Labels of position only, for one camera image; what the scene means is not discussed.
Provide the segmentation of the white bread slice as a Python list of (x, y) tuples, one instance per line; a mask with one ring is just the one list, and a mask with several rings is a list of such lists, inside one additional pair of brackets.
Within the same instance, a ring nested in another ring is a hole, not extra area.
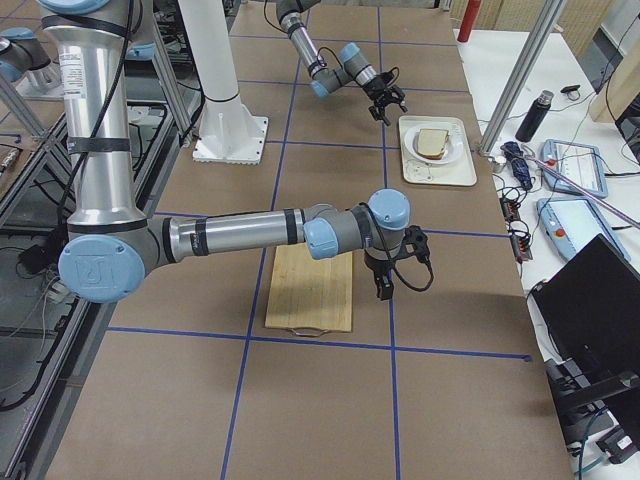
[(420, 129), (417, 135), (416, 152), (429, 160), (440, 160), (446, 150), (449, 131), (446, 129)]

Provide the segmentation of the white round plate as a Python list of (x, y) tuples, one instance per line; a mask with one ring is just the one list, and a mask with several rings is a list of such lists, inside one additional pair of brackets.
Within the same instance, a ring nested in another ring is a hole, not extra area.
[[(416, 152), (417, 135), (420, 129), (446, 129), (449, 131), (449, 138), (444, 156), (440, 160), (429, 160), (421, 157)], [(415, 159), (428, 164), (446, 165), (462, 158), (465, 153), (464, 143), (459, 132), (454, 130), (454, 125), (446, 122), (430, 122), (411, 126), (404, 134), (404, 146), (408, 153)]]

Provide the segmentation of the bamboo cutting board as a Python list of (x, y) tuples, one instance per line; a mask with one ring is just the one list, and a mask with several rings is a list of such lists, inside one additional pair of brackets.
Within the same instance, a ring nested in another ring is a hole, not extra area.
[(304, 244), (275, 251), (265, 327), (317, 337), (353, 330), (353, 255), (314, 260)]

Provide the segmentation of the cream bear serving tray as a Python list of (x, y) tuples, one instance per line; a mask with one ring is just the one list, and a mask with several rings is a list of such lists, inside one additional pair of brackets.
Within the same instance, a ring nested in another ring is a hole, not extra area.
[[(403, 142), (405, 132), (411, 126), (430, 122), (446, 122), (454, 125), (454, 130), (461, 134), (464, 143), (465, 153), (461, 159), (446, 165), (435, 165), (419, 161), (408, 153)], [(402, 173), (405, 181), (413, 184), (463, 187), (471, 187), (476, 184), (476, 171), (464, 123), (461, 119), (455, 117), (403, 115), (398, 119), (398, 127)]]

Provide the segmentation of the folded navy umbrella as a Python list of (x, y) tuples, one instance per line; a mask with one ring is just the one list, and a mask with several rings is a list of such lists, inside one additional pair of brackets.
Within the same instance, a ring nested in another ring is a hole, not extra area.
[(512, 175), (525, 191), (530, 191), (533, 188), (533, 183), (523, 151), (518, 143), (514, 141), (505, 142), (501, 146), (501, 150), (510, 165)]

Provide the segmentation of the red bottle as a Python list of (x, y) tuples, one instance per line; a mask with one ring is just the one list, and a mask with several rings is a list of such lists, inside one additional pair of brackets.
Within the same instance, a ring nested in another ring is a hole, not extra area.
[(461, 21), (457, 41), (460, 43), (466, 43), (469, 40), (471, 32), (474, 27), (474, 23), (479, 14), (481, 8), (481, 0), (469, 0)]

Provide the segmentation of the black water bottle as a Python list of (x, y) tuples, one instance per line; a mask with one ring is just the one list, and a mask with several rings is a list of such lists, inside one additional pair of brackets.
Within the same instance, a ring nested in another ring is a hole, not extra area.
[(527, 143), (532, 140), (542, 121), (550, 110), (554, 94), (552, 91), (543, 90), (533, 101), (522, 123), (516, 131), (517, 141)]

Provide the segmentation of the far blue teach pendant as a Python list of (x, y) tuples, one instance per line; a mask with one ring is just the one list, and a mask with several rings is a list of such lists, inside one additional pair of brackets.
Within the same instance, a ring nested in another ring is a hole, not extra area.
[(543, 172), (544, 179), (554, 191), (579, 194), (572, 185), (557, 177), (562, 175), (595, 197), (608, 196), (604, 162), (597, 147), (547, 139), (542, 147), (542, 160), (546, 167), (555, 172)]

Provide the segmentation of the blue teach pendant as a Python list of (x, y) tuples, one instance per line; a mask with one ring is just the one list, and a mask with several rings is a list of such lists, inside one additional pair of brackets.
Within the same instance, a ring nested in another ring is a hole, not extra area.
[(562, 175), (595, 197), (608, 196), (604, 162), (597, 147), (547, 139), (542, 147), (542, 160), (546, 167), (555, 172), (543, 172), (544, 179), (554, 191), (579, 194), (572, 185), (557, 177)]
[(623, 256), (630, 256), (595, 203), (586, 197), (544, 198), (536, 203), (539, 219), (561, 258), (571, 260), (597, 235)]

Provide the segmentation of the near blue teach pendant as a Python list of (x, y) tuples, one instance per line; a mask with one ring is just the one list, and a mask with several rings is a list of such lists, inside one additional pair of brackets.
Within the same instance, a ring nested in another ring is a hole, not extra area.
[(561, 258), (571, 260), (597, 235), (623, 256), (630, 256), (595, 203), (586, 197), (544, 198), (536, 203), (539, 219)]

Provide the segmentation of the black monitor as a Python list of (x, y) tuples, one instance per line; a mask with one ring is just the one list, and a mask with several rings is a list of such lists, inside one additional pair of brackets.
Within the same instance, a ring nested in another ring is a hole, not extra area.
[(561, 357), (589, 380), (639, 373), (639, 273), (603, 235), (533, 298)]

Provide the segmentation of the aluminium frame post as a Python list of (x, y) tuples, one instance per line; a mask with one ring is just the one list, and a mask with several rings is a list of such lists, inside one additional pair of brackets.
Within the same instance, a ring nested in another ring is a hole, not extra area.
[(540, 14), (526, 38), (524, 46), (479, 143), (478, 153), (481, 156), (488, 156), (491, 153), (533, 66), (542, 52), (550, 33), (563, 13), (566, 4), (567, 0), (543, 2)]

